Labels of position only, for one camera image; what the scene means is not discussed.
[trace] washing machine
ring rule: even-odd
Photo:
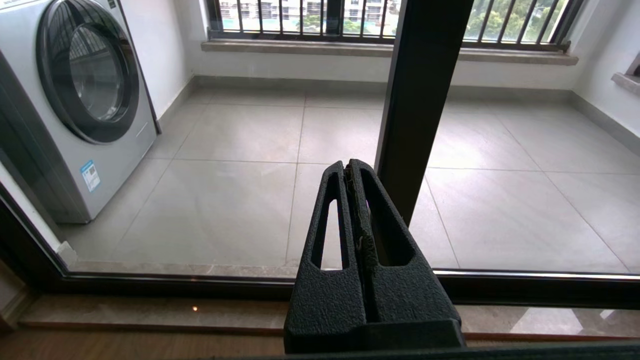
[[[126,29],[113,0],[0,0],[0,53],[35,109],[12,124],[28,156],[11,161],[39,174],[55,222],[93,220],[156,139]]]

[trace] washing machine door glass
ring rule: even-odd
[[[140,85],[131,44],[117,21],[89,0],[52,2],[40,21],[38,69],[62,123],[91,143],[131,127]]]

